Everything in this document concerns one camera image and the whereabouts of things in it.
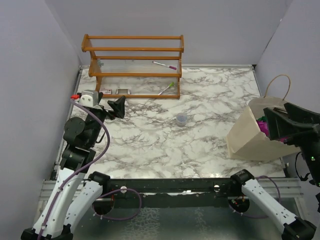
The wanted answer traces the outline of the purple snack bag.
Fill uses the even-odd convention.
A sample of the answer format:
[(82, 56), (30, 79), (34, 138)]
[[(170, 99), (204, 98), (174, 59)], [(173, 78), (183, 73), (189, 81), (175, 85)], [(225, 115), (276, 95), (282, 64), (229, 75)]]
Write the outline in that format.
[(268, 130), (268, 124), (266, 121), (262, 121), (262, 120), (257, 120), (256, 121), (259, 129), (261, 132), (263, 132), (267, 137), (269, 137), (269, 130)]

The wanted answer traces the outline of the beige paper bag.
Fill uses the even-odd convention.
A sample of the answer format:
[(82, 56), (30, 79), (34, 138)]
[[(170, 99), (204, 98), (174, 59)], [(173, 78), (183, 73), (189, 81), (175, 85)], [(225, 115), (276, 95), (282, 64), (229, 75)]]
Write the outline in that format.
[(231, 159), (265, 162), (273, 161), (299, 152), (298, 147), (286, 145), (281, 140), (271, 140), (269, 130), (261, 130), (258, 119), (265, 116), (263, 109), (284, 110), (286, 95), (283, 97), (264, 96), (249, 101), (229, 133), (226, 135), (228, 155)]

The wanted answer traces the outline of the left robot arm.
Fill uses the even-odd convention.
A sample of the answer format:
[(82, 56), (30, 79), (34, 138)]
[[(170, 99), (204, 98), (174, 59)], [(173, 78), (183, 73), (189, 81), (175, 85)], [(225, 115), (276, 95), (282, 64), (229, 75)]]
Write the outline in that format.
[(100, 155), (93, 149), (101, 130), (104, 130), (107, 140), (111, 139), (104, 121), (125, 116), (124, 95), (116, 101), (108, 101), (111, 110), (99, 104), (102, 97), (103, 93), (95, 90), (71, 96), (71, 104), (86, 112), (86, 119), (71, 117), (65, 123), (63, 139), (66, 147), (61, 155), (55, 186), (36, 223), (22, 232), (22, 240), (71, 240), (79, 221), (95, 199), (110, 193), (111, 186), (106, 182), (108, 177), (100, 174), (97, 179), (89, 180), (79, 195), (75, 195), (89, 167), (110, 146), (108, 142)]

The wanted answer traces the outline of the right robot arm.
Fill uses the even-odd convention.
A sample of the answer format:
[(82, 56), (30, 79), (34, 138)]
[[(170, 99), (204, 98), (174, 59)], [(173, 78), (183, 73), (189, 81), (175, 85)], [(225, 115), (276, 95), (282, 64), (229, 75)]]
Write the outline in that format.
[[(300, 148), (315, 186), (320, 185), (320, 115), (292, 103), (285, 103), (287, 116), (265, 108), (272, 140), (285, 138), (285, 144)], [(247, 170), (231, 176), (230, 191), (244, 194), (273, 221), (283, 240), (318, 240), (320, 228), (286, 209), (259, 184)]]

